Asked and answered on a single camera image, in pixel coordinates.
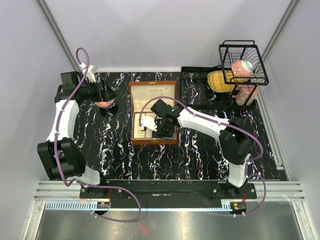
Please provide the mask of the brown jewelry tray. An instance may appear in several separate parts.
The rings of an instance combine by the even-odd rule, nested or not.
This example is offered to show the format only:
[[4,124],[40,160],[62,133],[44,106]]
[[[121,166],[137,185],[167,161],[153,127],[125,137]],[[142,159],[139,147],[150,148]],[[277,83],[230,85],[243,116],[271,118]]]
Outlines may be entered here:
[[163,119],[154,113],[144,112],[140,116],[140,113],[136,112],[133,118],[132,139],[175,139],[177,136],[176,128],[165,128],[163,123]]

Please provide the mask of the brown jewelry box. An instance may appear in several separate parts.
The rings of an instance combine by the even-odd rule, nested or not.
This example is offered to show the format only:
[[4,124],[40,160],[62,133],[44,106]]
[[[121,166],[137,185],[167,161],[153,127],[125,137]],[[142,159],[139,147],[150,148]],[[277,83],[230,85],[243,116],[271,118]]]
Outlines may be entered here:
[[175,145],[178,142],[177,128],[174,139],[133,139],[133,121],[135,113],[153,113],[151,107],[156,103],[158,97],[165,97],[163,101],[173,106],[177,95],[177,82],[175,80],[164,81],[139,81],[128,84],[131,99],[132,131],[131,141],[133,145]]

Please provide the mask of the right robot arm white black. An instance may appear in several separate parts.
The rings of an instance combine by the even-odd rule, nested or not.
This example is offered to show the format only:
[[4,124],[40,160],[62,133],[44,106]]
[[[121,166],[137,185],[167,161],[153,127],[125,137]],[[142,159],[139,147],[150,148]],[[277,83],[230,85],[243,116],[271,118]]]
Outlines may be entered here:
[[245,192],[246,161],[249,159],[253,141],[240,128],[242,120],[231,120],[210,116],[191,107],[180,104],[171,106],[163,100],[157,100],[150,108],[159,118],[157,132],[168,133],[174,127],[189,128],[219,141],[222,155],[229,163],[227,192],[232,198],[239,198]]

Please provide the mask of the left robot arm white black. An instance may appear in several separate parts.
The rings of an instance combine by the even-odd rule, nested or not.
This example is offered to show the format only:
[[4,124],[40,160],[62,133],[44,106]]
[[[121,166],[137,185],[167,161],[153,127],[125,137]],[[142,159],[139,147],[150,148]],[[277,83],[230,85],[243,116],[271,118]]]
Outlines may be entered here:
[[77,71],[61,73],[55,102],[55,118],[45,142],[37,145],[37,153],[50,180],[66,180],[70,185],[80,181],[91,185],[90,192],[97,198],[108,193],[100,173],[85,164],[85,158],[74,142],[74,129],[80,105],[93,101],[109,109],[115,105],[118,94],[95,76],[84,76]]

